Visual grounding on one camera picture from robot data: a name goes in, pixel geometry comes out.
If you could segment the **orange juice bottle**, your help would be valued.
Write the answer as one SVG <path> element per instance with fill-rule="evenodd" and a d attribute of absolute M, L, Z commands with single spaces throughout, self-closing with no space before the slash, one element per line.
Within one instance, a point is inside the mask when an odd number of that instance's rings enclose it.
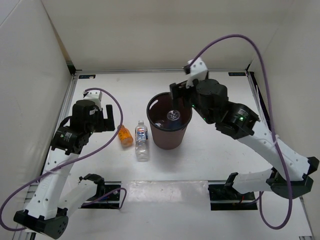
<path fill-rule="evenodd" d="M 118 138 L 123 148 L 130 147 L 134 141 L 130 131 L 124 125 L 119 128 Z"/>

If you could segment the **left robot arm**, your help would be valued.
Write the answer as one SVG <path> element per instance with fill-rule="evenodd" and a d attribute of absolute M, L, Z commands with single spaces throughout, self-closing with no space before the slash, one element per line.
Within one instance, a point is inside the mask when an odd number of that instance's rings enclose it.
<path fill-rule="evenodd" d="M 72 107 L 72 114 L 60 123 L 50 144 L 48 171 L 25 209 L 15 213 L 16 223 L 57 240 L 76 209 L 91 198 L 104 197 L 104 178 L 89 173 L 80 177 L 78 186 L 61 198 L 74 165 L 72 161 L 78 159 L 91 135 L 115 130 L 112 105 L 106 105 L 107 117 L 104 118 L 100 103 L 99 100 L 78 100 Z"/>

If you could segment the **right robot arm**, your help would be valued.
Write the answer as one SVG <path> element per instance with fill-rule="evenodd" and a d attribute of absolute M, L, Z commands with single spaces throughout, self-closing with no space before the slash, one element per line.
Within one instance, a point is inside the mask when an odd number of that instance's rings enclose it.
<path fill-rule="evenodd" d="M 271 168 L 254 173 L 231 173 L 224 184 L 223 193 L 230 200 L 250 192 L 274 192 L 285 199 L 303 196 L 311 191 L 314 173 L 320 161 L 304 157 L 280 139 L 274 140 L 268 126 L 259 116 L 241 103 L 229 101 L 227 87 L 215 79 L 173 83 L 169 86 L 174 105 L 183 102 L 192 107 L 207 124 L 248 146 Z"/>

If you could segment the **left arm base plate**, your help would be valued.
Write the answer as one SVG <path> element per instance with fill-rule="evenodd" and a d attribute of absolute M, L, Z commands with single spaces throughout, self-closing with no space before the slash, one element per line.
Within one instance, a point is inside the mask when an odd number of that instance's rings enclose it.
<path fill-rule="evenodd" d="M 121 181 L 106 181 L 104 183 L 104 189 L 100 195 L 95 195 L 89 198 L 85 203 L 92 202 L 93 200 L 97 199 L 98 197 L 107 194 L 109 192 L 114 191 L 108 196 L 105 196 L 100 201 L 92 203 L 90 205 L 82 206 L 82 209 L 102 209 L 102 210 L 117 210 L 120 208 L 121 205 L 121 197 L 124 196 L 123 190 L 117 190 L 122 186 Z"/>

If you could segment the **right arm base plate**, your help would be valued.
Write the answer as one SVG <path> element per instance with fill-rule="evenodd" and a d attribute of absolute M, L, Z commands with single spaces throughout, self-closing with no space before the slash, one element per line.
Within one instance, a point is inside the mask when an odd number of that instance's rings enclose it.
<path fill-rule="evenodd" d="M 209 181 L 208 194 L 211 211 L 256 211 L 258 210 L 254 192 L 244 195 L 229 193 L 224 181 Z"/>

